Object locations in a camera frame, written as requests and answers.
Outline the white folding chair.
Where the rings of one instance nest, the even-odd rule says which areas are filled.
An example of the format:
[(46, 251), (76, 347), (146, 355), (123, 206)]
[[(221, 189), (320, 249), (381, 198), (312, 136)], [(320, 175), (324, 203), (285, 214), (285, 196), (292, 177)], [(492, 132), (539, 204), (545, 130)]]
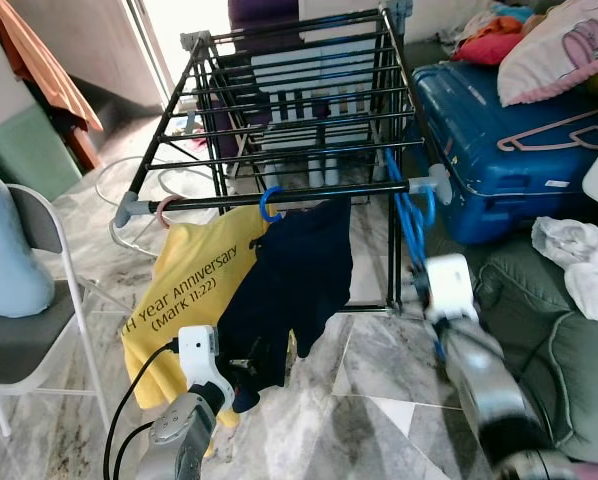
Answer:
[(14, 197), (34, 259), (55, 282), (55, 298), (39, 314), (0, 316), (0, 434), (10, 436), (12, 433), (3, 397), (48, 392), (49, 365), (60, 357), (60, 344), (72, 326), (79, 330), (90, 381), (87, 389), (76, 389), (74, 394), (94, 398), (101, 416), (106, 417), (107, 397), (84, 307), (84, 291), (92, 287), (92, 283), (75, 273), (69, 238), (52, 202), (34, 189), (5, 184)]

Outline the red clothes pile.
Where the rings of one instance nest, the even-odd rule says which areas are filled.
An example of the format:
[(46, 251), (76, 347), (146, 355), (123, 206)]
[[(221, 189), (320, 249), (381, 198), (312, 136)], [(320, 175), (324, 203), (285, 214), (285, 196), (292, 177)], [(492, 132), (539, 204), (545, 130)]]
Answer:
[(450, 61), (497, 67), (526, 37), (535, 6), (488, 0), (460, 31)]

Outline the white crumpled cloth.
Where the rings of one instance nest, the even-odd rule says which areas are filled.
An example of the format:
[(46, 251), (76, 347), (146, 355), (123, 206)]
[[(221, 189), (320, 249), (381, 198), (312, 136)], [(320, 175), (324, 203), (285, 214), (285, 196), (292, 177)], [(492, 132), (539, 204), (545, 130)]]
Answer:
[(563, 269), (567, 292), (578, 310), (598, 321), (598, 227), (572, 219), (537, 218), (531, 242)]

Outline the pink plastic hanger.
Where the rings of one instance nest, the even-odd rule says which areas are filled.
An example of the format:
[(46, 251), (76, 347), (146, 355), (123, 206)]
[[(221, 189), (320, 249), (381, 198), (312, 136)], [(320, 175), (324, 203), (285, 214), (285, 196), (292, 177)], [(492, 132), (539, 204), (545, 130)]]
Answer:
[(156, 219), (158, 223), (162, 225), (163, 229), (170, 228), (172, 224), (172, 221), (168, 220), (165, 214), (167, 206), (171, 205), (171, 202), (179, 200), (185, 200), (185, 197), (181, 195), (168, 195), (158, 202), (156, 210), (153, 211), (154, 219)]
[(497, 150), (504, 152), (513, 151), (524, 151), (524, 152), (543, 152), (543, 151), (555, 151), (564, 150), (564, 148), (588, 148), (588, 150), (598, 151), (598, 143), (583, 140), (583, 134), (588, 132), (598, 132), (598, 125), (583, 125), (582, 128), (577, 131), (570, 132), (568, 134), (569, 142), (565, 143), (545, 143), (545, 145), (527, 145), (523, 143), (528, 137), (536, 136), (536, 134), (555, 131), (555, 129), (568, 127), (577, 122), (582, 122), (584, 119), (591, 118), (591, 116), (597, 116), (598, 109), (587, 111), (587, 113), (569, 116), (559, 122), (549, 123), (541, 125), (541, 127), (533, 128), (531, 131), (523, 131), (513, 136), (505, 137), (503, 140), (496, 142)]

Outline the dark purple bag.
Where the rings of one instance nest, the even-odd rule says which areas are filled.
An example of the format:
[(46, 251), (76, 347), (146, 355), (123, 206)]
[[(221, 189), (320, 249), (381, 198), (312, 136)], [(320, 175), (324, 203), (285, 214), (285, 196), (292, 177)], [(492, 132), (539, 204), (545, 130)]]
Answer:
[(229, 24), (232, 29), (291, 22), (299, 19), (299, 0), (229, 0)]

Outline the blue hard suitcase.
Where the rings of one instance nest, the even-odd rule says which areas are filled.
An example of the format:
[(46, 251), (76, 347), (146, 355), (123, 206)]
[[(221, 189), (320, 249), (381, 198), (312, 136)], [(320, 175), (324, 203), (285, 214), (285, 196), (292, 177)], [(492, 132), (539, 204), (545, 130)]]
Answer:
[[(537, 218), (598, 220), (598, 202), (583, 180), (598, 157), (588, 148), (504, 152), (496, 142), (569, 116), (598, 109), (598, 99), (567, 91), (551, 99), (504, 108), (497, 72), (463, 61), (415, 68), (415, 106), (432, 163), (445, 166), (453, 200), (442, 209), (447, 233), (462, 244), (500, 241)], [(570, 132), (598, 125), (598, 115), (536, 134), (526, 145), (569, 142)]]

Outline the blue chair cushion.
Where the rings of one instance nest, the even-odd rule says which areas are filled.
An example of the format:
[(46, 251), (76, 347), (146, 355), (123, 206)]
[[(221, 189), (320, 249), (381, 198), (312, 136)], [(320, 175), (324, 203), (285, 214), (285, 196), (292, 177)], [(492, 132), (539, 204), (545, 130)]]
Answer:
[(34, 259), (14, 197), (0, 179), (0, 316), (39, 314), (55, 298), (55, 282)]

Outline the navy blue shirt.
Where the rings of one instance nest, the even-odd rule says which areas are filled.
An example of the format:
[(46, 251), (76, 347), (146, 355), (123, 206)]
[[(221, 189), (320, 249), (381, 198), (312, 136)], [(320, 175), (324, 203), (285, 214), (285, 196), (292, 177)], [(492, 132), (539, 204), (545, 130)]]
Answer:
[[(350, 215), (349, 198), (328, 200), (308, 210), (286, 212), (250, 242), (255, 264), (217, 324), (217, 364), (223, 374), (225, 335), (286, 335), (287, 357), (309, 356), (327, 321), (350, 300)], [(259, 399), (234, 394), (232, 411), (247, 412)]]

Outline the white pink printed pillow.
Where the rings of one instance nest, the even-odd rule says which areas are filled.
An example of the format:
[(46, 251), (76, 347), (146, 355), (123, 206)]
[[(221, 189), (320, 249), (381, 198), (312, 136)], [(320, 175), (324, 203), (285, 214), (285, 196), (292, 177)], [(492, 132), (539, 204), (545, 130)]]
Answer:
[(565, 0), (505, 56), (497, 69), (504, 108), (572, 90), (598, 73), (598, 0)]

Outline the blue plastic hanger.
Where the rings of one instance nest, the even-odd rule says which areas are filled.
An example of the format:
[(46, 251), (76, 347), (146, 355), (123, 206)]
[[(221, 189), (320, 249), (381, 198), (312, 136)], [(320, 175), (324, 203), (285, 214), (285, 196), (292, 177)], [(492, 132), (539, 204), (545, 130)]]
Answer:
[(268, 224), (276, 223), (276, 221), (280, 221), (284, 218), (284, 215), (282, 215), (281, 212), (272, 210), (272, 207), (270, 206), (270, 198), (280, 192), (284, 192), (284, 187), (272, 186), (264, 189), (261, 193), (261, 197), (259, 197), (259, 212), (261, 212), (261, 218), (264, 221), (267, 221)]
[[(387, 169), (387, 178), (392, 182), (407, 182), (407, 178), (401, 173), (401, 169), (394, 155), (394, 147), (387, 147), (383, 150), (385, 156), (385, 165)], [(424, 288), (427, 291), (426, 273), (424, 273), (424, 261), (426, 261), (426, 248), (424, 248), (424, 233), (435, 224), (436, 206), (435, 193), (432, 193), (431, 187), (424, 188), (424, 198), (427, 200), (427, 211), (421, 211), (410, 201), (409, 193), (394, 193), (391, 195), (392, 206), (395, 209), (396, 218), (398, 218), (399, 228), (403, 233), (405, 251), (407, 251), (410, 260), (410, 269), (412, 269), (415, 285)], [(433, 332), (433, 349), (439, 360), (445, 360), (445, 348), (442, 344), (439, 334)]]

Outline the green storage bin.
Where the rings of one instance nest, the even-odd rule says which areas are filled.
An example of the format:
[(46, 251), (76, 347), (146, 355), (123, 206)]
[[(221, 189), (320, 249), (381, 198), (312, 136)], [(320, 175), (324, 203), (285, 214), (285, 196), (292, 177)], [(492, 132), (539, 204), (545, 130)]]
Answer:
[(34, 106), (0, 123), (0, 178), (56, 200), (81, 179), (69, 148)]

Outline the yellow printed T-shirt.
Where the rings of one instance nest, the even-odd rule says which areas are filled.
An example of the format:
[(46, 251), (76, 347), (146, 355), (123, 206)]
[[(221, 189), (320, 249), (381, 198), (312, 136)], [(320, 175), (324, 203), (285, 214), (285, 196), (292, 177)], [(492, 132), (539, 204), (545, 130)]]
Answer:
[(147, 292), (122, 325), (130, 378), (183, 326), (212, 325), (255, 264), (250, 242), (267, 232), (257, 207), (235, 207), (206, 224), (172, 224)]

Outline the black drying rack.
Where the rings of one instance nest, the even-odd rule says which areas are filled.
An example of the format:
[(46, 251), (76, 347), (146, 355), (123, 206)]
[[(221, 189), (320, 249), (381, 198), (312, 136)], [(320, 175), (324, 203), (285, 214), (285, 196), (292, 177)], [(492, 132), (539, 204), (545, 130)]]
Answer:
[(162, 198), (181, 195), (179, 210), (253, 206), (264, 189), (275, 209), (299, 209), (332, 198), (362, 204), (383, 197), (389, 211), (389, 274), (376, 303), (351, 312), (401, 307), (401, 270), (412, 268), (391, 195), (445, 201), (445, 170), (392, 182), (383, 150), (405, 155), (423, 145), (412, 102), (400, 14), (380, 4), (359, 12), (208, 31), (181, 37), (181, 69), (157, 132), (140, 157), (110, 223), (119, 239), (135, 216), (156, 220)]

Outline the dark green sofa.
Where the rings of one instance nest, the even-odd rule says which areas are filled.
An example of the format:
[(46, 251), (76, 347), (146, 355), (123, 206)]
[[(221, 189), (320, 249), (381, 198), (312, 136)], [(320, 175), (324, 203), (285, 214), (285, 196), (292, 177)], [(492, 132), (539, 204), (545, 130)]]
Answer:
[(563, 269), (528, 238), (472, 253), (479, 317), (504, 348), (506, 367), (556, 448), (598, 465), (598, 321), (575, 307)]

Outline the orange hanging towel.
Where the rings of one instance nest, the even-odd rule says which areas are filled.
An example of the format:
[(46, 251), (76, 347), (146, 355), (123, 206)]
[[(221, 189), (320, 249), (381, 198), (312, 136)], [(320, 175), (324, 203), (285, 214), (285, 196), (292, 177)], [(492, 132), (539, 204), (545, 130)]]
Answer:
[(0, 0), (0, 42), (12, 72), (35, 84), (49, 105), (75, 115), (84, 131), (103, 131), (101, 120), (69, 73), (7, 0)]

